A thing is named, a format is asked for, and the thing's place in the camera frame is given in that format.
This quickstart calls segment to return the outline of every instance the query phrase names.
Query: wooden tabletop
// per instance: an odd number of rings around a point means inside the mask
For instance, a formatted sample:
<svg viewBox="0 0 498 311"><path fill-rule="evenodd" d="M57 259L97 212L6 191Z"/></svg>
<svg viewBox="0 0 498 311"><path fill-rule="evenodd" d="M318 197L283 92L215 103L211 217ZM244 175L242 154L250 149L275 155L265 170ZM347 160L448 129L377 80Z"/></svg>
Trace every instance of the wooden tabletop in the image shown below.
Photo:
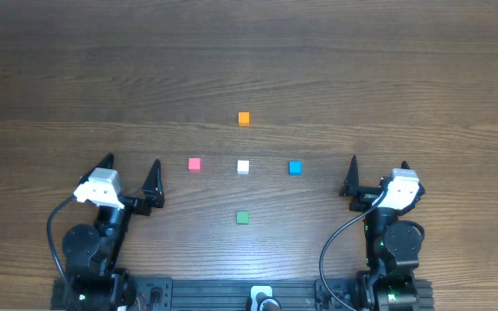
<svg viewBox="0 0 498 311"><path fill-rule="evenodd" d="M0 308L49 307L47 217L107 152L132 195L161 160L120 265L176 279L318 278L351 156L367 186L407 160L417 278L438 310L498 310L498 1L0 1ZM96 212L58 215L59 250ZM365 268L358 224L325 270Z"/></svg>

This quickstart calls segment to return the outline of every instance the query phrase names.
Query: white robot part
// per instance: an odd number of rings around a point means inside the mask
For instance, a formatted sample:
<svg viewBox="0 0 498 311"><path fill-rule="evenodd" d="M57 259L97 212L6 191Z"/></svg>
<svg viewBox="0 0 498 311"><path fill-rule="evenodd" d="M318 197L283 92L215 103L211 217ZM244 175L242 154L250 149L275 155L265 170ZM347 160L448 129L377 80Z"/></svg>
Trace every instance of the white robot part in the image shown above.
<svg viewBox="0 0 498 311"><path fill-rule="evenodd" d="M90 200L96 206L122 209L125 205L118 200L121 189L116 170L96 168L87 178L87 181L76 188L74 196L78 202Z"/></svg>
<svg viewBox="0 0 498 311"><path fill-rule="evenodd" d="M420 179L415 171L402 168L394 168L391 177L392 181L387 185L386 197L378 207L403 210L414 202L420 189Z"/></svg>

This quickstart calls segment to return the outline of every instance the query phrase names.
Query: pink cube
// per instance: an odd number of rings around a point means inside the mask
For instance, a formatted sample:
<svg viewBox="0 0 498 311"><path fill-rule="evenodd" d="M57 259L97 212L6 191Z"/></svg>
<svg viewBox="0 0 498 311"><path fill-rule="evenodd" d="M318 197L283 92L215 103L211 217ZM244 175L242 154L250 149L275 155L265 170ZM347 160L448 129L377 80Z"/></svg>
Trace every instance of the pink cube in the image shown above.
<svg viewBox="0 0 498 311"><path fill-rule="evenodd" d="M189 158L188 169L191 173L201 172L201 158Z"/></svg>

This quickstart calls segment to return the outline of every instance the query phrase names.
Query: white cube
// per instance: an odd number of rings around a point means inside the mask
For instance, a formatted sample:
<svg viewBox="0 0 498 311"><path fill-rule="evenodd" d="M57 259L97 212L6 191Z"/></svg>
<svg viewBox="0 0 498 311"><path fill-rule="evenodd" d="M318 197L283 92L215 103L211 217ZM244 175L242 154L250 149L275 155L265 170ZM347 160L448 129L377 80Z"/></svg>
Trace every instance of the white cube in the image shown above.
<svg viewBox="0 0 498 311"><path fill-rule="evenodd" d="M243 175L249 174L248 160L238 160L238 174L243 174Z"/></svg>

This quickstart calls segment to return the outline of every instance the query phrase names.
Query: orange cube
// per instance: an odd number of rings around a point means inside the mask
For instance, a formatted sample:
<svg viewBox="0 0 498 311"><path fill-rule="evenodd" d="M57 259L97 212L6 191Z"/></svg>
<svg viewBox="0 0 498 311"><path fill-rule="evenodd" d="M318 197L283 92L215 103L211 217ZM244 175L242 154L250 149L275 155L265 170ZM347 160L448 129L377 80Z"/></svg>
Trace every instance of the orange cube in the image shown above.
<svg viewBox="0 0 498 311"><path fill-rule="evenodd" d="M251 123L251 117L249 116L249 112L240 112L239 126L249 126L250 123Z"/></svg>

